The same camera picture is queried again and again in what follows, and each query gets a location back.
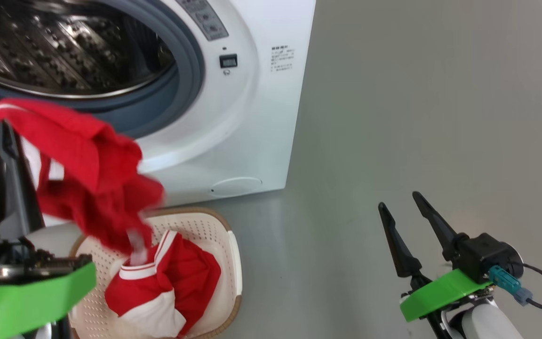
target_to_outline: clothing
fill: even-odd
[[[219,281],[215,257],[168,230],[148,264],[122,266],[105,292],[108,307],[153,337],[183,337],[204,315]]]
[[[151,245],[152,230],[138,214],[162,200],[163,187],[137,173],[138,144],[90,114],[45,101],[4,99],[1,120],[23,137],[41,212],[71,219],[127,255],[127,231]]]

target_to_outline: washing machine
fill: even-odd
[[[0,0],[0,99],[137,139],[167,205],[286,185],[315,0]]]

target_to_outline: laundry basket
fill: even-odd
[[[241,303],[241,263],[237,241],[227,222],[212,210],[184,208],[158,210],[147,221],[157,244],[166,230],[174,230],[204,251],[211,253],[221,267],[221,276],[204,316],[186,338],[208,339],[223,332],[234,320]],[[126,256],[104,249],[94,238],[82,238],[71,256],[91,254],[97,271],[97,286],[69,314],[71,327],[79,339],[148,339],[125,321],[119,320],[105,302],[104,292]]]

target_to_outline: warning label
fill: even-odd
[[[295,49],[289,46],[271,47],[271,73],[292,69]]]

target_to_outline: stainless steel drum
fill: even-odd
[[[92,0],[0,0],[0,86],[56,99],[142,88],[175,64],[156,32]]]

